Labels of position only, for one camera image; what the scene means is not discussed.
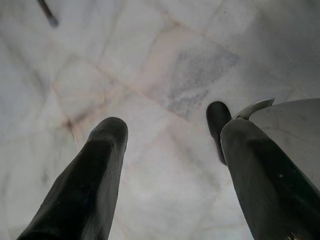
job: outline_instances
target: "dark metal leg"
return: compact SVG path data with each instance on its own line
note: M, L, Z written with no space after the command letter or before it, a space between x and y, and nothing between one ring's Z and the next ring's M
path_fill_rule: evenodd
M105 240L112 225L128 139L119 118L103 120L55 180L18 240Z
M44 15L48 19L50 26L53 27L53 28L57 27L59 25L59 22L58 22L57 18L50 11L50 9L49 9L48 5L46 4L45 0L37 0L37 2L39 3Z
M274 141L252 122L234 119L221 145L254 239L319 239L319 191Z

